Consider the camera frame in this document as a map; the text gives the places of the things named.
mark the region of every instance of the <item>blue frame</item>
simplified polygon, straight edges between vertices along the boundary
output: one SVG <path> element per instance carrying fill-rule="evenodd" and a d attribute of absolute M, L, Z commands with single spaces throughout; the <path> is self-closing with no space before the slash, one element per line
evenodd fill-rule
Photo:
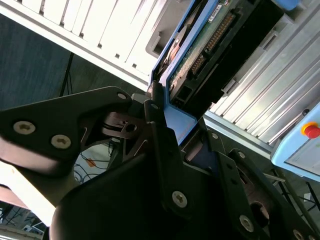
<path fill-rule="evenodd" d="M 305 124 L 310 122 L 316 122 L 320 125 L 320 102 L 310 112 L 308 112 L 303 120 L 300 121 L 289 132 L 289 134 L 284 137 L 284 139 L 276 149 L 274 155 L 272 156 L 271 161 L 274 165 L 280 168 L 320 182 L 319 175 L 291 165 L 290 163 L 286 163 L 286 160 L 290 158 L 301 146 L 303 146 L 309 140 L 307 136 L 301 133 L 301 129 Z"/>
<path fill-rule="evenodd" d="M 299 0 L 277 0 L 279 4 L 281 4 L 284 8 L 291 10 L 293 9 L 297 4 Z M 165 53 L 168 51 L 168 49 L 171 47 L 171 44 L 174 41 L 174 36 L 179 32 L 179 30 L 182 28 L 184 20 L 187 18 L 188 13 L 190 12 L 193 4 L 195 3 L 195 0 L 192 0 L 190 5 L 188 6 L 187 11 L 185 12 L 183 18 L 179 22 L 178 26 L 174 30 L 171 38 L 169 39 L 168 43 L 164 47 L 162 53 L 160 54 L 155 67 L 153 68 L 149 83 L 151 84 L 152 80 L 154 79 L 155 75 L 155 69 L 157 66 L 161 63 L 161 60 L 165 57 Z M 168 66 L 166 71 L 162 74 L 159 82 L 164 87 L 164 115 L 165 120 L 167 123 L 167 126 L 174 130 L 176 139 L 178 141 L 178 144 L 180 145 L 182 141 L 186 138 L 186 136 L 190 133 L 190 131 L 195 127 L 197 124 L 197 119 L 190 114 L 182 111 L 181 109 L 173 106 L 170 103 L 169 98 L 169 80 L 171 76 L 174 74 L 175 70 L 177 69 L 178 65 L 192 46 L 193 42 L 197 38 L 199 32 L 203 28 L 203 26 L 206 24 L 208 18 L 211 16 L 212 12 L 216 8 L 218 4 L 218 0 L 208 0 L 206 5 L 204 6 L 204 9 L 202 10 L 201 14 L 199 15 L 198 19 L 196 20 L 194 26 L 192 27 L 190 33 L 186 37 L 184 43 L 182 44 L 181 48 L 179 49 L 177 55 L 175 56 L 173 62 Z"/>

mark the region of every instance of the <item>control box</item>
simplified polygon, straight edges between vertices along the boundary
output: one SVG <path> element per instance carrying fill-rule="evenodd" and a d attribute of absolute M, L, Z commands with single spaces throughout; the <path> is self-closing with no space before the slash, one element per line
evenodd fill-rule
<path fill-rule="evenodd" d="M 284 137 L 271 161 L 320 182 L 320 102 Z"/>

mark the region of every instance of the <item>emergency stop button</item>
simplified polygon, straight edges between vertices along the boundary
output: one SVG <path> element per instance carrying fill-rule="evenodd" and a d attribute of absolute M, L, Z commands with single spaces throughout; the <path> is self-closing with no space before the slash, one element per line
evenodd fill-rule
<path fill-rule="evenodd" d="M 320 128 L 316 122 L 309 122 L 303 125 L 301 133 L 309 139 L 315 139 L 320 136 Z"/>
<path fill-rule="evenodd" d="M 320 128 L 315 125 L 307 126 L 304 133 L 308 138 L 315 139 L 320 136 Z"/>

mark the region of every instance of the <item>screw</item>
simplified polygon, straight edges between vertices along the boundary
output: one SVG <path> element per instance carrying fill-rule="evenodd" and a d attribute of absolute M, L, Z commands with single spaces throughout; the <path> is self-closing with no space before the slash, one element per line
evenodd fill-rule
<path fill-rule="evenodd" d="M 127 96 L 122 94 L 121 92 L 118 93 L 118 97 L 121 98 L 121 99 L 126 99 Z"/>
<path fill-rule="evenodd" d="M 246 215 L 240 215 L 239 217 L 241 225 L 250 233 L 254 231 L 254 225 Z"/>
<path fill-rule="evenodd" d="M 154 109 L 159 109 L 159 107 L 157 105 L 155 105 L 154 103 L 151 103 L 151 107 L 153 107 Z"/>
<path fill-rule="evenodd" d="M 185 208 L 188 204 L 186 196 L 180 191 L 174 191 L 172 193 L 173 202 L 180 208 Z"/>
<path fill-rule="evenodd" d="M 17 121 L 13 125 L 13 129 L 18 134 L 29 135 L 36 130 L 36 126 L 29 121 Z"/>
<path fill-rule="evenodd" d="M 246 158 L 246 155 L 243 152 L 239 151 L 238 154 L 239 154 L 240 158 L 242 158 L 242 159 Z"/>
<path fill-rule="evenodd" d="M 56 149 L 68 149 L 71 146 L 71 140 L 65 135 L 55 135 L 51 138 L 51 144 Z"/>
<path fill-rule="evenodd" d="M 298 240 L 304 240 L 304 236 L 302 236 L 302 234 L 296 229 L 293 230 L 293 235 Z"/>
<path fill-rule="evenodd" d="M 215 133 L 212 133 L 212 137 L 213 137 L 214 139 L 219 139 L 218 135 L 215 134 Z"/>

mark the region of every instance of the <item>white label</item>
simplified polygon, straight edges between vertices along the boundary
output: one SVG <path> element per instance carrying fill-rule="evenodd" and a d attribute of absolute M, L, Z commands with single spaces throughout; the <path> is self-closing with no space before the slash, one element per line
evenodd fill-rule
<path fill-rule="evenodd" d="M 308 202 L 306 199 L 308 199 L 308 200 L 311 199 L 311 193 L 305 193 L 303 198 L 304 198 L 304 200 L 303 200 L 304 202 Z"/>
<path fill-rule="evenodd" d="M 218 4 L 215 8 L 215 10 L 213 11 L 213 13 L 211 14 L 211 16 L 209 17 L 208 22 L 212 23 L 212 21 L 215 19 L 215 17 L 217 16 L 218 12 L 220 11 L 222 7 L 222 4 Z"/>

